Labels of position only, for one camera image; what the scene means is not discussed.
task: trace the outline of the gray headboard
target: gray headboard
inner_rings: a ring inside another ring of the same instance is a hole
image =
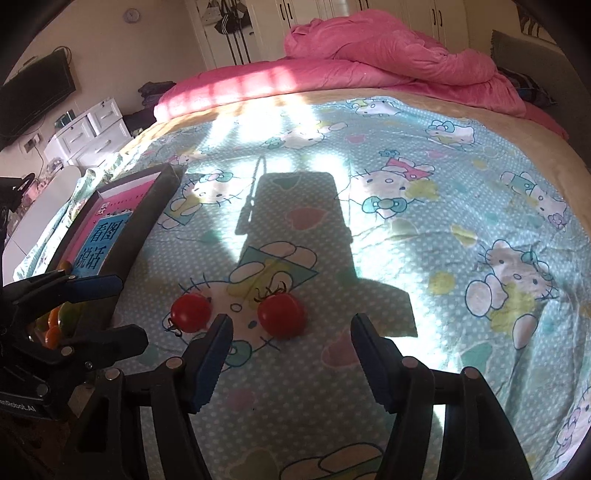
[[[528,40],[493,31],[491,57],[499,67],[525,73],[556,100],[544,110],[570,135],[569,144],[591,167],[591,95],[567,58]]]

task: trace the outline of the television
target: television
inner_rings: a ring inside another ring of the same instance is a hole
[[[0,151],[75,91],[63,48],[18,72],[0,87]]]

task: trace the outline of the hello kitty bed sheet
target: hello kitty bed sheet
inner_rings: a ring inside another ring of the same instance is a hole
[[[115,323],[150,339],[121,367],[184,351],[192,335],[167,329],[184,293],[234,322],[213,398],[191,419],[215,479],[374,478],[394,419],[353,350],[357,312],[430,368],[479,368],[535,479],[573,456],[591,421],[591,250],[517,147],[477,121],[372,97],[220,116],[125,157],[119,169],[169,162],[186,173],[117,305]],[[258,323],[277,291],[307,310],[297,339]],[[425,478],[443,419],[436,407]],[[151,477],[162,478],[151,416],[143,423]]]

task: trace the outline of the metal screw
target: metal screw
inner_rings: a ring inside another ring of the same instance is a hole
[[[464,370],[464,375],[466,375],[468,378],[471,378],[472,380],[476,380],[480,377],[480,372],[474,367],[467,367]]]
[[[182,364],[183,364],[183,359],[180,358],[179,356],[173,356],[173,357],[169,358],[168,360],[166,360],[166,366],[171,370],[174,370],[174,369],[180,367]]]
[[[418,360],[416,358],[414,358],[413,356],[405,356],[402,359],[402,364],[406,368],[417,368],[418,367]]]
[[[119,376],[120,373],[121,371],[118,368],[109,368],[105,373],[105,378],[107,380],[114,380]]]
[[[61,355],[62,356],[70,356],[73,353],[74,353],[74,349],[71,346],[69,346],[69,345],[67,345],[67,346],[65,346],[64,348],[61,349]]]
[[[45,385],[45,383],[40,383],[37,385],[37,396],[38,397],[45,397],[49,393],[49,387]]]

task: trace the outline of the wall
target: wall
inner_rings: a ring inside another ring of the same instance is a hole
[[[39,126],[43,149],[54,134],[54,122],[65,111],[83,112],[113,96],[123,114],[142,109],[138,88],[146,82],[179,81],[205,70],[183,0],[134,0],[141,13],[136,24],[126,24],[130,6],[121,0],[74,0],[29,45],[11,76],[32,56],[44,56],[59,45],[72,50],[70,70],[77,91],[49,112]],[[41,158],[22,145],[25,135],[0,152],[0,176],[38,174]]]
[[[560,51],[549,42],[521,33],[517,7],[512,0],[464,0],[464,3],[471,48],[490,55],[492,31],[498,30]]]

